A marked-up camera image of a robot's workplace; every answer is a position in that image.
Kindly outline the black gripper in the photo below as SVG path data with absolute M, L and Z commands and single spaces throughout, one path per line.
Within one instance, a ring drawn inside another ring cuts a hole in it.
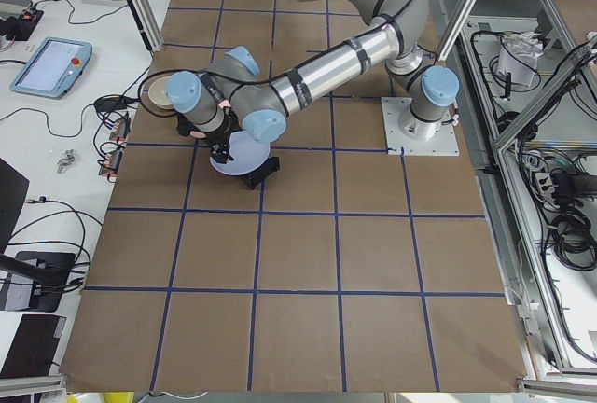
M 224 112 L 224 120 L 212 132 L 202 132 L 191 123 L 183 114 L 176 112 L 177 132 L 185 137 L 191 136 L 200 139 L 210 147 L 210 156 L 217 163 L 228 163 L 232 160 L 230 155 L 230 137 L 239 130 L 238 117 L 233 111 Z

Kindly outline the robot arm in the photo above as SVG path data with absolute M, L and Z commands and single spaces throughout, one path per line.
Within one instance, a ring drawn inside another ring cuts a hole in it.
M 220 172 L 249 173 L 270 154 L 287 119 L 382 63 L 412 100 L 399 117 L 400 130 L 428 140 L 440 128 L 459 91 L 459 80 L 423 57 L 418 40 L 428 21 L 428 0 L 349 0 L 366 30 L 312 56 L 271 80 L 243 46 L 228 51 L 206 70 L 170 76 L 165 95 L 193 136 L 211 149 Z

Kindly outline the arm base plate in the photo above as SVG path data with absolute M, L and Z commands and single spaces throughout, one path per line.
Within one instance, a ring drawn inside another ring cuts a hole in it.
M 458 156 L 454 127 L 437 122 L 422 122 L 411 113 L 410 97 L 382 97 L 382 116 L 387 152 L 403 156 Z

